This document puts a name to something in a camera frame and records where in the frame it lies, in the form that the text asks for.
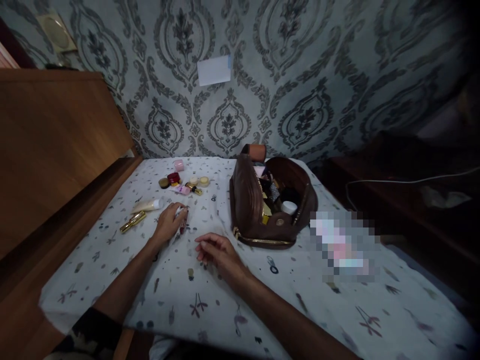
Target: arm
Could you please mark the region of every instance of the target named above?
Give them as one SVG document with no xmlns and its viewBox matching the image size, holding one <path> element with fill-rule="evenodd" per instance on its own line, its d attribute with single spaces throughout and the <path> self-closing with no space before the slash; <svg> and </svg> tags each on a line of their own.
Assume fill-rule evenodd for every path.
<svg viewBox="0 0 480 360">
<path fill-rule="evenodd" d="M 88 353 L 97 358 L 102 357 L 100 355 L 103 351 L 113 351 L 116 348 L 122 333 L 122 323 L 152 266 L 152 260 L 187 216 L 187 211 L 183 210 L 175 218 L 179 207 L 185 206 L 179 202 L 171 203 L 160 214 L 155 232 L 143 249 L 46 359 L 58 359 L 59 353 L 75 352 Z"/>
<path fill-rule="evenodd" d="M 243 265 L 230 241 L 208 233 L 195 240 L 199 261 L 213 262 L 293 359 L 357 359 L 333 336 L 258 280 Z"/>
<path fill-rule="evenodd" d="M 145 276 L 152 267 L 155 255 L 175 235 L 182 220 L 187 216 L 187 210 L 184 209 L 175 218 L 175 212 L 179 207 L 184 208 L 185 206 L 179 202 L 171 203 L 160 214 L 152 237 L 95 302 L 94 309 L 117 323 L 124 322 L 125 316 L 144 283 Z"/>
</svg>

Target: gold zipper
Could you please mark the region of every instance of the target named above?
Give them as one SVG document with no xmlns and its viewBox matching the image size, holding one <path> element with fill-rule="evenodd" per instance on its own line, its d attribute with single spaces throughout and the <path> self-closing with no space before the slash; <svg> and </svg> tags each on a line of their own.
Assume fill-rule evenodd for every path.
<svg viewBox="0 0 480 360">
<path fill-rule="evenodd" d="M 310 186 L 309 183 L 307 183 L 305 186 L 305 193 L 303 194 L 303 198 L 301 199 L 300 209 L 298 209 L 298 211 L 296 212 L 296 216 L 295 216 L 295 219 L 293 220 L 292 225 L 295 225 L 297 223 L 297 221 L 299 220 L 300 214 L 303 213 L 304 211 L 305 204 L 307 203 L 307 195 L 309 194 L 309 191 L 308 191 L 309 186 Z"/>
<path fill-rule="evenodd" d="M 237 226 L 233 227 L 233 236 L 235 236 L 235 239 L 237 239 L 237 240 L 239 240 L 239 238 L 242 238 L 242 239 L 250 241 L 252 243 L 270 244 L 270 245 L 290 245 L 290 244 L 292 244 L 292 241 L 254 239 L 254 238 L 244 237 L 244 236 L 242 236 L 242 234 L 240 234 L 240 230 Z"/>
<path fill-rule="evenodd" d="M 258 187 L 260 188 L 260 197 L 261 197 L 261 216 L 260 216 L 260 222 L 264 219 L 264 196 L 263 196 L 263 191 L 262 191 L 262 184 L 260 183 L 260 179 L 257 177 L 257 174 L 255 173 L 256 180 L 258 181 Z"/>
</svg>

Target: red jar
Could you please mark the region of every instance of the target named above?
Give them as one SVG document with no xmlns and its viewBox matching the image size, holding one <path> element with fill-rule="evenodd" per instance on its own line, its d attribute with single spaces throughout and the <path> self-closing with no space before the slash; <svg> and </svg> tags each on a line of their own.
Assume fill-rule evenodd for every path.
<svg viewBox="0 0 480 360">
<path fill-rule="evenodd" d="M 166 178 L 168 179 L 168 182 L 170 184 L 175 184 L 175 183 L 180 184 L 180 175 L 178 172 L 172 172 Z"/>
</svg>

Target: brown makeup bag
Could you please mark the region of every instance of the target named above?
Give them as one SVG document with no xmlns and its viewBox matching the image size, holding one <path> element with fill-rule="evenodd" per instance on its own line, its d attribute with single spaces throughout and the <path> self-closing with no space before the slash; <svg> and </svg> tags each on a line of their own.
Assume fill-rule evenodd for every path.
<svg viewBox="0 0 480 360">
<path fill-rule="evenodd" d="M 253 162 L 265 161 L 265 145 L 245 145 L 238 155 L 230 179 L 230 214 L 236 239 L 253 247 L 287 249 L 295 244 L 297 234 L 310 223 L 310 212 L 317 211 L 317 194 L 308 174 L 299 165 L 284 157 L 273 157 L 266 167 L 278 184 L 280 193 L 293 188 L 300 195 L 293 215 L 276 212 L 268 223 L 264 215 L 263 191 Z"/>
</svg>

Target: white paper note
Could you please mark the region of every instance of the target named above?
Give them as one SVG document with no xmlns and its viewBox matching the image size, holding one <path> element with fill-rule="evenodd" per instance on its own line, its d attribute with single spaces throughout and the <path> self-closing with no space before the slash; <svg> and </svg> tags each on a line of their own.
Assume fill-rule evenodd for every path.
<svg viewBox="0 0 480 360">
<path fill-rule="evenodd" d="M 230 55 L 199 61 L 196 68 L 200 86 L 230 81 L 232 74 Z"/>
</svg>

